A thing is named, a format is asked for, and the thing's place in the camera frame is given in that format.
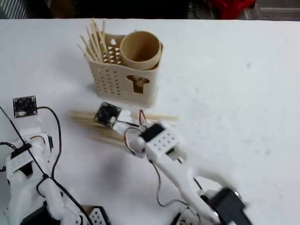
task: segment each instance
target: basket hole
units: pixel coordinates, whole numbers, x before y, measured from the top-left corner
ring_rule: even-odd
[[[150,81],[147,78],[135,76],[135,75],[128,75],[127,79],[132,81],[133,84],[133,91],[135,93],[144,93],[144,84],[150,83]]]
[[[112,39],[112,40],[111,40],[111,45],[116,45],[116,44],[117,44],[116,40],[115,40],[115,39]]]

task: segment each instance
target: circuit board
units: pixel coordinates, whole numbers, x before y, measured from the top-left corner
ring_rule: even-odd
[[[121,108],[107,102],[103,102],[95,115],[94,121],[106,127],[112,128],[121,112]]]
[[[13,99],[15,118],[33,116],[38,114],[35,96],[19,97]]]

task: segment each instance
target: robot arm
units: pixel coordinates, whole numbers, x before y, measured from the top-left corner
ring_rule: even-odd
[[[60,134],[60,123],[53,110],[48,107],[40,108],[47,108],[54,114]],[[17,121],[18,130],[0,106],[20,138],[14,144],[2,142],[14,150],[7,156],[3,170],[7,171],[11,192],[9,205],[4,213],[8,224],[91,225],[91,218],[94,218],[96,224],[109,225],[103,207],[94,207],[88,216],[54,178],[54,166],[61,148],[53,148],[52,138],[42,132],[43,124],[37,116],[40,108],[37,108],[35,96],[15,98],[15,118],[24,117]]]
[[[132,127],[132,120],[129,111],[108,103],[101,105],[95,117],[95,121],[124,135],[132,154],[140,158],[146,155],[178,188],[183,199],[200,217],[222,225],[230,222],[236,225],[251,224],[243,213],[245,204],[234,190],[234,182],[222,168],[199,160],[199,156],[183,146],[178,135],[166,124],[147,123]],[[129,129],[133,131],[130,135],[127,134]],[[196,189],[193,184],[197,176],[217,182],[222,189],[218,192]]]

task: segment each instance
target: wire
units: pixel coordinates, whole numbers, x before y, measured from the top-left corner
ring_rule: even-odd
[[[161,178],[160,178],[160,174],[159,174],[158,169],[157,169],[157,167],[155,166],[155,164],[154,164],[152,161],[150,161],[150,160],[149,160],[149,162],[153,165],[153,167],[154,167],[154,169],[155,169],[155,171],[156,171],[156,173],[157,173],[157,175],[158,175],[158,188],[157,188],[157,192],[156,192],[156,200],[157,200],[158,204],[159,204],[161,207],[164,207],[164,208],[165,208],[165,207],[168,207],[168,206],[170,206],[170,205],[172,205],[173,203],[182,203],[182,204],[188,206],[187,203],[185,203],[184,201],[181,201],[181,200],[179,200],[179,199],[172,199],[171,201],[167,202],[166,204],[162,204],[162,203],[160,202],[160,200],[159,200],[159,192],[160,192],[160,188],[161,188]]]
[[[2,112],[4,113],[4,115],[8,118],[9,122],[11,123],[11,125],[13,126],[15,132],[17,133],[17,135],[19,136],[19,138],[21,139],[21,141],[23,142],[23,144],[25,144],[25,141],[23,140],[22,136],[20,135],[18,129],[15,127],[14,123],[11,121],[11,119],[9,118],[9,116],[6,114],[6,112],[2,109],[2,107],[0,106],[0,109],[2,110]]]
[[[139,130],[138,128],[135,128],[135,127],[128,127],[125,130],[125,133],[124,133],[124,142],[125,142],[125,145],[130,150],[131,154],[133,154],[135,156],[135,151],[129,146],[128,140],[127,140],[127,135],[126,135],[127,132],[128,132],[128,130],[130,130],[130,129],[138,130],[139,132],[141,132],[141,130]]]
[[[145,117],[144,111],[142,109],[140,109],[140,112],[139,112],[139,123],[140,123],[140,125],[142,125],[141,116],[143,116],[143,118],[146,121],[146,123],[148,123],[148,121],[147,121],[147,119]]]
[[[23,138],[21,137],[21,135],[20,135],[20,133],[19,133],[19,131],[17,130],[17,128],[15,127],[15,125],[14,125],[14,123],[12,122],[12,120],[7,116],[7,114],[4,112],[4,110],[2,109],[2,107],[0,106],[0,108],[1,108],[1,110],[3,111],[3,113],[6,115],[6,117],[9,119],[9,121],[11,122],[11,124],[12,124],[12,126],[14,127],[14,129],[15,129],[15,131],[16,131],[16,133],[18,134],[18,136],[20,137],[20,139],[21,139],[21,141],[23,142],[23,144],[25,145],[26,143],[25,143],[25,141],[23,140]],[[37,108],[37,109],[42,109],[42,108],[45,108],[45,109],[49,109],[53,114],[54,114],[54,116],[55,116],[55,118],[56,118],[56,121],[57,121],[57,124],[58,124],[58,126],[59,126],[59,136],[60,136],[60,152],[59,152],[59,155],[57,156],[57,158],[56,158],[56,163],[57,163],[57,161],[58,161],[58,159],[59,159],[59,157],[60,157],[60,154],[61,154],[61,129],[60,129],[60,122],[59,122],[59,120],[58,120],[58,117],[57,117],[57,115],[55,114],[55,112],[52,110],[52,109],[50,109],[49,107],[45,107],[45,106],[43,106],[43,107],[39,107],[39,108]],[[78,201],[54,178],[54,169],[55,169],[55,163],[54,163],[54,166],[53,166],[53,169],[52,169],[52,173],[53,173],[53,177],[49,177],[49,175],[48,174],[46,174],[44,171],[43,171],[43,169],[41,168],[41,166],[38,164],[38,162],[37,162],[37,160],[35,159],[35,157],[33,156],[33,154],[32,154],[32,152],[30,151],[30,149],[28,148],[27,149],[27,151],[29,152],[29,154],[31,155],[31,157],[32,157],[32,159],[33,159],[33,161],[37,164],[37,166],[38,166],[38,168],[39,168],[39,170],[42,172],[42,174],[43,174],[43,179],[37,184],[37,186],[36,186],[36,189],[37,189],[37,191],[38,191],[38,188],[39,188],[39,186],[46,180],[46,179],[48,179],[48,178],[50,178],[55,184],[56,184],[56,186],[58,186],[69,198],[70,198],[70,200],[80,209],[80,211],[85,215],[85,217],[87,218],[87,220],[88,220],[88,222],[92,225],[93,224],[93,222],[92,222],[92,220],[90,219],[90,217],[88,216],[88,214],[85,212],[85,210],[84,210],[84,208],[78,203]]]
[[[35,135],[33,137],[31,137],[30,139],[36,138],[36,137],[41,137],[43,139],[44,144],[46,144],[45,138],[41,135]]]
[[[60,158],[60,155],[61,155],[61,128],[60,128],[60,121],[59,121],[59,119],[58,119],[56,113],[55,113],[51,108],[49,108],[49,107],[47,107],[47,106],[42,106],[42,107],[38,107],[37,109],[48,109],[48,110],[50,110],[50,111],[52,112],[52,114],[54,115],[54,117],[55,117],[55,119],[56,119],[56,122],[57,122],[57,126],[58,126],[59,153],[58,153],[58,155],[57,155],[57,157],[56,157],[56,160],[55,160],[55,162],[54,162],[54,164],[53,164],[53,168],[52,168],[52,172],[51,172],[51,177],[54,178],[55,167],[56,167],[56,165],[57,165],[57,163],[58,163],[58,160],[59,160],[59,158]]]
[[[196,182],[196,184],[198,185],[198,187],[203,190],[203,188],[201,187],[201,185],[199,184],[199,182],[196,180],[196,178],[194,177],[194,181]]]
[[[119,122],[119,123],[126,123],[128,125],[131,125],[133,127],[139,127],[139,125],[135,124],[135,123],[130,123],[130,122],[126,122],[126,121],[120,121],[120,120],[116,120],[116,122]]]
[[[12,148],[14,151],[18,150],[15,145],[8,142],[0,142],[0,145],[7,145],[8,147]]]

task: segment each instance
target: beige basket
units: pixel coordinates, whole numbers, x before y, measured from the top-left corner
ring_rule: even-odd
[[[136,70],[122,65],[120,44],[125,35],[105,34],[105,44],[112,63],[100,63],[87,59],[93,74],[97,94],[101,98],[135,103],[145,107],[155,104],[157,98],[157,74],[160,62],[151,70]]]

